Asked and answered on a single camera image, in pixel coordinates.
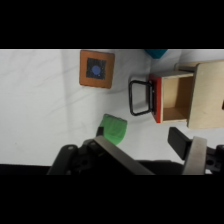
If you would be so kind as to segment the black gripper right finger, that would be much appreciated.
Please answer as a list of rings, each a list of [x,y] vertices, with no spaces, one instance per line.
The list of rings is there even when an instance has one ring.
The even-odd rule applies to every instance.
[[[171,127],[167,139],[169,145],[184,161],[183,175],[203,175],[205,173],[207,140],[194,137],[190,140],[176,127]]]

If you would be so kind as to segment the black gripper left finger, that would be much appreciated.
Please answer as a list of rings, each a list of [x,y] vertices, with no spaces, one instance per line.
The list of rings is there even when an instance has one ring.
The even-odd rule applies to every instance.
[[[81,162],[84,170],[97,175],[153,175],[139,162],[124,153],[104,137],[104,128],[99,127],[96,137],[83,143],[85,158]]]

